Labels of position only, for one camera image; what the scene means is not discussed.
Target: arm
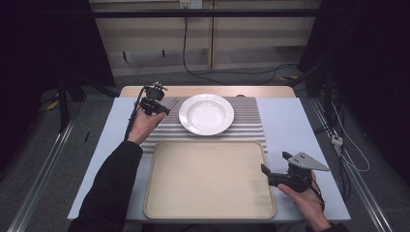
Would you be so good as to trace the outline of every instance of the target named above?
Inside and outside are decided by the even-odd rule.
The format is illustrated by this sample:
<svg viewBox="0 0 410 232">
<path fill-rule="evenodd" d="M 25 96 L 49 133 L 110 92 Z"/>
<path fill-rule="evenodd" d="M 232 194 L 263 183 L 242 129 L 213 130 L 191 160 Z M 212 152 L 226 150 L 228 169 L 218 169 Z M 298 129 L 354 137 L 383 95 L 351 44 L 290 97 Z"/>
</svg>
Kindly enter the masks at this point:
<svg viewBox="0 0 410 232">
<path fill-rule="evenodd" d="M 148 116 L 138 110 L 128 141 L 122 142 L 102 164 L 69 231 L 123 230 L 142 157 L 139 145 L 164 117 L 165 113 Z"/>
<path fill-rule="evenodd" d="M 331 225 L 323 214 L 320 200 L 317 195 L 308 188 L 306 191 L 299 193 L 292 188 L 280 184 L 278 185 L 283 193 L 293 199 L 302 216 L 304 217 L 307 226 L 314 232 L 332 232 L 332 231 L 348 231 L 343 224 Z"/>
</svg>

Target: white cable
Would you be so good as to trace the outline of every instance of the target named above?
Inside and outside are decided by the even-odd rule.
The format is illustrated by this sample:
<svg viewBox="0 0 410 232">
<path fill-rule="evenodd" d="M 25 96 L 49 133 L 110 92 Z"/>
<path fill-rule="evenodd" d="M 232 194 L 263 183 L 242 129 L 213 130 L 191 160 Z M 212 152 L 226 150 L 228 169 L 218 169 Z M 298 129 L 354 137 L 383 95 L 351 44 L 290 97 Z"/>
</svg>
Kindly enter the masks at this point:
<svg viewBox="0 0 410 232">
<path fill-rule="evenodd" d="M 349 134 L 347 134 L 346 130 L 345 130 L 344 127 L 343 127 L 343 124 L 341 123 L 340 118 L 338 117 L 336 107 L 335 107 L 335 105 L 334 105 L 333 103 L 332 103 L 332 107 L 333 107 L 334 110 L 335 110 L 335 114 L 336 114 L 336 116 L 337 116 L 338 122 L 340 123 L 340 127 L 341 127 L 341 129 L 343 130 L 344 134 L 345 134 L 346 137 L 350 140 L 350 142 L 352 142 L 352 144 L 358 149 L 358 151 L 360 152 L 360 154 L 361 154 L 361 155 L 363 156 L 363 158 L 365 159 L 365 161 L 366 161 L 366 163 L 367 163 L 367 169 L 359 169 L 359 168 L 357 168 L 356 165 L 353 163 L 353 161 L 352 161 L 352 162 L 349 162 L 349 161 L 347 160 L 347 158 L 341 153 L 340 146 L 334 145 L 334 146 L 335 146 L 335 149 L 336 149 L 336 151 L 337 151 L 337 154 L 338 154 L 340 157 L 342 157 L 342 158 L 347 162 L 347 164 L 348 164 L 349 166 L 351 166 L 353 169 L 355 169 L 356 171 L 366 172 L 366 171 L 370 170 L 370 163 L 368 162 L 368 160 L 367 160 L 365 154 L 362 152 L 362 150 L 356 145 L 355 142 L 353 142 L 353 140 L 349 137 Z"/>
</svg>

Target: striped placemat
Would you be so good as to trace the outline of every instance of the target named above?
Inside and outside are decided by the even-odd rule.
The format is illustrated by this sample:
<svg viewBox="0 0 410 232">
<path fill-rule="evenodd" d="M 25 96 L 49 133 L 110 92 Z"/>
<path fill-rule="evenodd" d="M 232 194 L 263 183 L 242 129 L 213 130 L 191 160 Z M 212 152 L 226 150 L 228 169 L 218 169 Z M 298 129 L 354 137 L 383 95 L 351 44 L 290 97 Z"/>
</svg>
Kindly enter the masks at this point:
<svg viewBox="0 0 410 232">
<path fill-rule="evenodd" d="M 232 125 L 225 131 L 210 136 L 203 136 L 186 130 L 179 120 L 179 109 L 188 98 L 178 98 L 177 104 L 169 115 L 156 127 L 149 137 L 141 144 L 146 155 L 152 155 L 156 144 L 163 140 L 253 140 L 262 144 L 265 154 L 266 139 L 255 98 L 225 97 L 233 107 L 235 116 Z M 171 105 L 174 98 L 164 98 L 161 104 Z"/>
</svg>

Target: hand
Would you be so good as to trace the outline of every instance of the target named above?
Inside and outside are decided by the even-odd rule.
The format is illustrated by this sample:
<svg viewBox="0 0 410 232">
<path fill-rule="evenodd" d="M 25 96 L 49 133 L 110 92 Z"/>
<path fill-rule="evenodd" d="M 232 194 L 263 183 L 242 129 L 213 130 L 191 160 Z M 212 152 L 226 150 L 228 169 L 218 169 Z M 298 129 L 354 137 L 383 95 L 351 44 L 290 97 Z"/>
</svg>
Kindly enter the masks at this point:
<svg viewBox="0 0 410 232">
<path fill-rule="evenodd" d="M 136 112 L 128 141 L 141 145 L 145 138 L 151 134 L 157 124 L 166 116 L 164 112 L 158 115 L 146 115 L 142 108 Z"/>
<path fill-rule="evenodd" d="M 316 175 L 312 172 L 312 178 L 316 181 Z M 317 185 L 313 182 L 312 186 L 318 190 Z M 302 216 L 304 217 L 307 226 L 313 231 L 323 231 L 332 227 L 322 212 L 319 197 L 312 189 L 308 188 L 306 191 L 299 193 L 294 191 L 289 186 L 279 184 L 278 189 L 293 199 Z"/>
</svg>

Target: cable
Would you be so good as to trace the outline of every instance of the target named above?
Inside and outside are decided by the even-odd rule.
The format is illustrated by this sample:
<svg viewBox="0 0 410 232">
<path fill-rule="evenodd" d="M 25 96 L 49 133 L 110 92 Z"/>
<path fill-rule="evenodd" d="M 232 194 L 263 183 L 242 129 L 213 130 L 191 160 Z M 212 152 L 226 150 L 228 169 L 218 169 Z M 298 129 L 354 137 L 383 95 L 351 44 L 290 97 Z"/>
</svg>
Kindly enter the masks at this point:
<svg viewBox="0 0 410 232">
<path fill-rule="evenodd" d="M 346 48 L 346 47 L 349 45 L 350 39 L 352 38 L 353 31 L 355 30 L 355 23 L 356 23 L 356 20 L 357 20 L 357 18 L 358 18 L 359 11 L 360 11 L 360 8 L 361 8 L 361 6 L 362 6 L 362 3 L 363 3 L 363 0 L 360 0 L 359 6 L 358 6 L 358 8 L 356 9 L 355 16 L 353 17 L 353 20 L 352 20 L 352 23 L 351 23 L 352 26 L 351 26 L 351 28 L 350 28 L 350 31 L 347 33 L 348 36 L 347 36 L 346 43 L 344 44 L 344 48 Z"/>
<path fill-rule="evenodd" d="M 185 71 L 186 71 L 187 73 L 189 73 L 190 75 L 192 75 L 193 77 L 196 77 L 196 78 L 210 80 L 210 81 L 213 81 L 213 82 L 215 82 L 215 83 L 217 83 L 217 84 L 221 84 L 221 85 L 230 85 L 230 84 L 223 83 L 223 82 L 214 80 L 214 79 L 212 79 L 212 78 L 208 78 L 208 77 L 204 77 L 204 76 L 200 76 L 200 75 L 203 75 L 203 74 L 215 74 L 215 73 L 232 73 L 232 74 L 249 74 L 249 75 L 264 74 L 264 73 L 274 73 L 274 75 L 273 75 L 272 77 L 270 77 L 269 79 L 264 80 L 264 81 L 262 81 L 262 82 L 260 82 L 260 83 L 254 84 L 254 85 L 262 85 L 262 84 L 265 84 L 265 83 L 271 81 L 272 79 L 274 79 L 275 76 L 276 76 L 276 74 L 277 74 L 277 72 L 278 72 L 278 70 L 287 68 L 287 67 L 289 67 L 289 66 L 297 66 L 297 65 L 298 65 L 298 64 L 282 64 L 282 65 L 279 65 L 279 66 L 277 66 L 276 68 L 274 68 L 274 69 L 272 69 L 272 70 L 262 71 L 262 72 L 233 72 L 233 71 L 192 72 L 192 71 L 190 71 L 190 70 L 188 69 L 188 66 L 187 66 L 187 63 L 186 63 L 186 55 L 185 55 L 185 54 L 186 54 L 186 49 L 187 49 L 187 33 L 188 33 L 188 18 L 185 17 L 185 34 L 184 34 L 184 46 L 183 46 L 183 63 L 184 63 L 184 69 L 185 69 Z"/>
<path fill-rule="evenodd" d="M 342 97 L 341 94 L 336 91 L 336 99 L 334 100 L 334 92 L 332 92 L 332 102 L 336 102 L 337 103 L 337 111 L 341 110 L 341 103 L 342 103 Z M 318 129 L 313 130 L 314 134 L 318 134 L 320 132 L 323 131 L 329 131 L 330 129 L 332 129 L 335 125 L 337 124 L 337 118 L 332 116 L 332 121 L 331 122 L 326 122 L 325 126 L 322 126 Z"/>
<path fill-rule="evenodd" d="M 341 116 L 342 117 L 340 120 L 341 121 L 340 124 L 344 126 L 344 111 L 342 109 L 341 109 Z M 340 134 L 340 137 L 343 137 L 344 135 L 343 130 L 340 130 L 339 134 Z M 340 150 L 341 150 L 341 153 L 343 154 L 343 144 L 340 145 Z M 343 166 L 343 159 L 341 157 L 338 157 L 338 171 L 340 174 L 340 180 L 341 180 L 341 186 L 342 186 L 341 195 L 342 195 L 343 201 L 346 202 L 349 199 L 349 196 L 351 193 L 351 186 L 350 186 L 349 175 L 347 175 L 347 171 Z"/>
<path fill-rule="evenodd" d="M 307 8 L 307 0 L 304 2 L 304 10 Z M 304 17 L 304 27 L 305 27 L 305 35 L 307 36 L 308 40 L 308 29 L 307 29 L 307 23 L 306 23 L 306 17 Z"/>
<path fill-rule="evenodd" d="M 133 121 L 135 120 L 136 113 L 137 113 L 138 110 L 141 108 L 141 107 L 138 107 L 138 106 L 139 106 L 139 101 L 141 100 L 142 93 L 143 93 L 146 89 L 147 89 L 147 87 L 144 86 L 144 87 L 141 89 L 141 91 L 139 91 L 138 98 L 136 99 L 136 102 L 135 102 L 135 104 L 134 104 L 134 106 L 133 106 L 132 114 L 131 114 L 131 117 L 130 117 L 130 119 L 129 119 L 129 123 L 128 123 L 128 125 L 127 125 L 126 134 L 124 135 L 124 141 L 127 141 L 127 140 L 128 140 L 128 137 L 129 137 L 130 132 L 131 132 L 131 129 L 132 129 Z"/>
<path fill-rule="evenodd" d="M 359 172 L 366 172 L 366 171 L 368 171 L 368 170 L 370 169 L 370 163 L 368 162 L 368 160 L 367 160 L 365 154 L 364 154 L 364 153 L 362 152 L 362 150 L 356 145 L 356 143 L 353 142 L 353 140 L 350 138 L 350 136 L 346 133 L 346 130 L 344 129 L 344 126 L 341 124 L 340 117 L 338 116 L 338 113 L 337 113 L 337 109 L 336 109 L 336 107 L 335 107 L 335 105 L 334 105 L 333 103 L 332 103 L 332 107 L 333 107 L 334 110 L 335 110 L 335 114 L 336 114 L 337 119 L 338 119 L 338 121 L 339 121 L 339 123 L 340 123 L 340 127 L 341 127 L 342 131 L 344 132 L 344 134 L 346 135 L 346 137 L 350 140 L 350 142 L 352 142 L 352 144 L 353 144 L 353 145 L 356 147 L 356 149 L 360 152 L 360 154 L 363 156 L 363 158 L 365 159 L 365 161 L 366 161 L 366 163 L 367 163 L 367 168 L 366 168 L 366 169 L 359 169 L 359 168 L 357 168 L 356 165 L 355 165 L 353 162 L 348 161 L 347 158 L 343 155 L 342 151 L 345 151 L 345 152 L 347 152 L 347 151 L 346 151 L 345 149 L 341 150 L 339 145 L 334 144 L 334 148 L 335 148 L 337 154 L 338 154 L 341 158 L 343 158 L 343 159 L 346 161 L 346 163 L 347 163 L 349 166 L 351 166 L 354 170 L 359 171 Z"/>
<path fill-rule="evenodd" d="M 320 206 L 322 208 L 322 211 L 325 211 L 325 200 L 323 200 L 322 197 L 322 191 L 320 190 L 319 185 L 317 185 L 317 182 L 313 179 L 309 179 L 310 181 L 313 181 L 314 184 L 317 186 L 317 190 L 310 184 L 308 183 L 303 177 L 299 176 L 296 173 L 293 173 L 296 177 L 298 177 L 299 179 L 301 179 L 301 181 L 303 181 L 316 195 L 317 197 L 319 197 L 320 200 Z"/>
</svg>

